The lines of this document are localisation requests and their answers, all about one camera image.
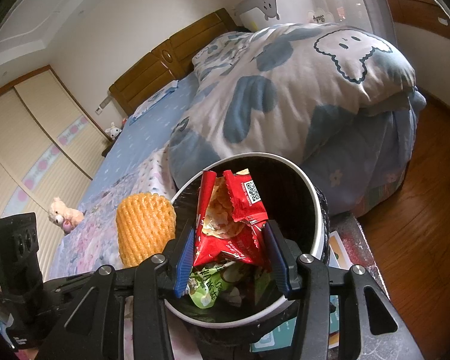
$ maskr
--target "stuffed animal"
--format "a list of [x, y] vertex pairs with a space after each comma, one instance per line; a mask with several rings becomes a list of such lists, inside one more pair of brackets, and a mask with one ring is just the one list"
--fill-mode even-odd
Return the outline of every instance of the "stuffed animal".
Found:
[[111, 128], [107, 128], [107, 129], [105, 130], [105, 132], [106, 132], [108, 135], [110, 135], [110, 138], [112, 138], [112, 140], [115, 140], [116, 137], [118, 137], [119, 134], [122, 132], [122, 129], [119, 128], [119, 127], [115, 127], [115, 123], [112, 122]]
[[60, 198], [53, 198], [53, 202], [48, 209], [48, 219], [59, 226], [65, 234], [70, 234], [83, 221], [83, 213], [68, 208]]

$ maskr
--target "sliding wardrobe door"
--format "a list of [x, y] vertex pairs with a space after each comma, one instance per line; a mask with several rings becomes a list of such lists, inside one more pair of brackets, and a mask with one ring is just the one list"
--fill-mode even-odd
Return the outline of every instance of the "sliding wardrobe door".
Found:
[[108, 139], [83, 114], [54, 74], [47, 70], [15, 89], [49, 137], [90, 178], [103, 161]]
[[76, 207], [90, 181], [37, 125], [15, 90], [0, 97], [0, 217], [35, 212], [44, 274], [63, 237], [48, 221], [48, 207], [55, 196]]

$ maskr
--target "headboard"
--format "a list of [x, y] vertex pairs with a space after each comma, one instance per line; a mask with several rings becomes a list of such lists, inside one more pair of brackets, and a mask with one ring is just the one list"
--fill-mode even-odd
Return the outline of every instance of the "headboard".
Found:
[[191, 61], [198, 51], [217, 36], [236, 29], [225, 8], [202, 17], [142, 57], [112, 84], [110, 93], [123, 110], [132, 115], [160, 88], [191, 73]]

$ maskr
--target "bed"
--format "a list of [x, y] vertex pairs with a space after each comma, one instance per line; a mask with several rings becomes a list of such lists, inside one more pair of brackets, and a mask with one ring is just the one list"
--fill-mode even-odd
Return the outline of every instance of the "bed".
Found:
[[[236, 30], [226, 10], [213, 12], [165, 40], [110, 87], [132, 115], [144, 100], [178, 80], [174, 92], [126, 123], [79, 205], [84, 221], [56, 251], [50, 278], [103, 264], [122, 268], [115, 225], [121, 200], [147, 191], [172, 198], [188, 178], [230, 154], [270, 151], [291, 159], [323, 191], [330, 214], [360, 216], [399, 188], [425, 100], [416, 90], [413, 68], [390, 43], [343, 26]], [[358, 59], [359, 74], [348, 72], [355, 65], [328, 52], [337, 36], [344, 39], [340, 42], [372, 45], [367, 57]], [[277, 57], [290, 47], [286, 60]], [[399, 61], [390, 62], [390, 56]], [[302, 66], [313, 70], [313, 85], [303, 80]], [[366, 74], [371, 87], [363, 84]], [[326, 85], [318, 82], [320, 77]], [[246, 102], [253, 93], [263, 102], [252, 102], [246, 110], [236, 106], [237, 98]], [[301, 96], [307, 100], [298, 102]], [[311, 102], [315, 105], [309, 111]], [[287, 114], [290, 109], [296, 117]], [[130, 321], [125, 340], [131, 340]], [[131, 356], [130, 346], [125, 351]]]

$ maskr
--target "metal screw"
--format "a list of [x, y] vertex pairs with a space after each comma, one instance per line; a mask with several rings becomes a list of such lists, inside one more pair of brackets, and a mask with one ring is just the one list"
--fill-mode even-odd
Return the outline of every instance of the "metal screw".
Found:
[[163, 254], [154, 254], [151, 257], [151, 261], [155, 264], [161, 264], [165, 261], [165, 256]]
[[363, 275], [365, 273], [365, 268], [361, 265], [354, 265], [352, 267], [352, 271], [355, 272], [357, 275]]
[[310, 264], [313, 261], [313, 256], [311, 254], [302, 254], [299, 259], [303, 264]]
[[109, 275], [112, 272], [112, 267], [109, 265], [102, 265], [100, 268], [98, 268], [98, 273], [106, 276]]

